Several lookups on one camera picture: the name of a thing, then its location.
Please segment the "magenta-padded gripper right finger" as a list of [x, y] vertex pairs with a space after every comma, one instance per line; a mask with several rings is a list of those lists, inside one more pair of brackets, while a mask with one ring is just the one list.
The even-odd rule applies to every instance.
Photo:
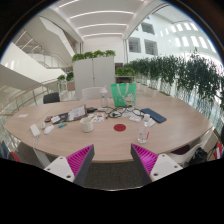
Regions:
[[136, 144], [131, 145], [131, 155], [144, 185], [182, 169], [167, 154], [157, 155]]

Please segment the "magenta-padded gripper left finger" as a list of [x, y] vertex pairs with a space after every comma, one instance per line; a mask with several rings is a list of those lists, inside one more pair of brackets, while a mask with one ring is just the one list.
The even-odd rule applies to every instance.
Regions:
[[94, 154], [94, 145], [91, 144], [67, 157], [57, 157], [45, 171], [83, 186]]

